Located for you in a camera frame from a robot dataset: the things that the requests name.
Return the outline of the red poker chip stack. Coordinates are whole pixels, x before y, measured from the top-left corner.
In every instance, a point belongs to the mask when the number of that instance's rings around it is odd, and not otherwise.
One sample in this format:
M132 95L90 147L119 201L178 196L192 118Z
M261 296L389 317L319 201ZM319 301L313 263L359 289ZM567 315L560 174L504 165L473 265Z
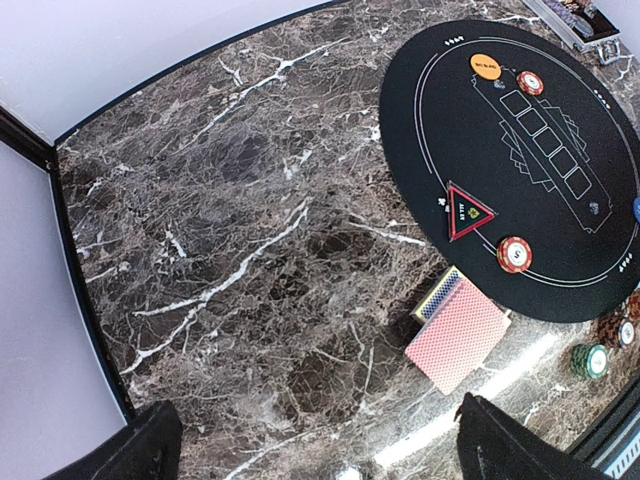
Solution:
M640 320L640 290L634 291L627 302L628 317L632 322Z

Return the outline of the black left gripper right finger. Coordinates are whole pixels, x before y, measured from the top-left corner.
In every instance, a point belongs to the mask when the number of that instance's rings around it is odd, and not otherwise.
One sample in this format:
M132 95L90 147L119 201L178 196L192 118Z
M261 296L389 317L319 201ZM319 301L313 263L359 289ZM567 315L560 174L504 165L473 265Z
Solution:
M605 479L549 445L486 398L467 392L455 414L465 479Z

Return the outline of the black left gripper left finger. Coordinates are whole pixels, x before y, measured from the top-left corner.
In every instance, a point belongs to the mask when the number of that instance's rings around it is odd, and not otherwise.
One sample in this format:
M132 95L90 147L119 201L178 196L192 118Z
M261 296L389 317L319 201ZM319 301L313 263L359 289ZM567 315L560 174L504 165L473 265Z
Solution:
M64 479L175 479L183 425L174 405L156 402L84 458Z

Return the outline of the black poker chip stack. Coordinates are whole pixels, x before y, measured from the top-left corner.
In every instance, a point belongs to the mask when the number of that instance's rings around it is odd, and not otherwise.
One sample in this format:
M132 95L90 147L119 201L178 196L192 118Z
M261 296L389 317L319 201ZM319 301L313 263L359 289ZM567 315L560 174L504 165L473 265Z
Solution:
M608 349L625 349L635 341L635 326L627 313L616 310L597 320L596 336Z

